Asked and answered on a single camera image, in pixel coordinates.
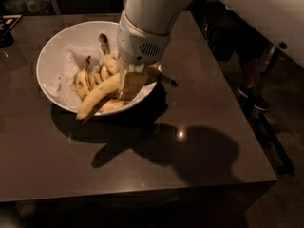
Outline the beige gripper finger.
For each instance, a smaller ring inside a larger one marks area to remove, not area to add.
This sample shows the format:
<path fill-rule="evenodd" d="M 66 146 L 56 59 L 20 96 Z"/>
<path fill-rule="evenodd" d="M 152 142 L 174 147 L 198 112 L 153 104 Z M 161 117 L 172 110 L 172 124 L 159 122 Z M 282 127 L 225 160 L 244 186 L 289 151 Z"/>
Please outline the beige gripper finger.
<path fill-rule="evenodd" d="M 125 71 L 122 77 L 119 99 L 123 101 L 133 100 L 141 91 L 147 79 L 148 75 L 145 72 Z"/>

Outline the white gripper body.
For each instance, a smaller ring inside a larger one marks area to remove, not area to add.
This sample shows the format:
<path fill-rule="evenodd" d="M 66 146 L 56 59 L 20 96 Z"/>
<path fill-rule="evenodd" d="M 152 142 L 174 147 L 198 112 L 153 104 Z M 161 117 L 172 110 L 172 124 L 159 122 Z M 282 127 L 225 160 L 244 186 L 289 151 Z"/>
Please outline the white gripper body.
<path fill-rule="evenodd" d="M 129 65 L 152 65 L 158 62 L 170 41 L 170 35 L 156 35 L 133 25 L 123 11 L 117 32 L 119 51 L 118 70 L 123 72 Z"/>

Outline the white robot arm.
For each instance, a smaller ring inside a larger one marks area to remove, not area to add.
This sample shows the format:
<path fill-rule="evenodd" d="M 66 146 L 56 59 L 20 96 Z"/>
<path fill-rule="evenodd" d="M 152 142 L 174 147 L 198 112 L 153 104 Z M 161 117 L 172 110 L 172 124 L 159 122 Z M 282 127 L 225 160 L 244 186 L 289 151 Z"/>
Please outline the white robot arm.
<path fill-rule="evenodd" d="M 193 0 L 123 0 L 117 32 L 119 70 L 158 62 L 178 16 Z M 221 10 L 257 30 L 277 49 L 304 66 L 304 0 L 209 0 L 207 14 Z"/>

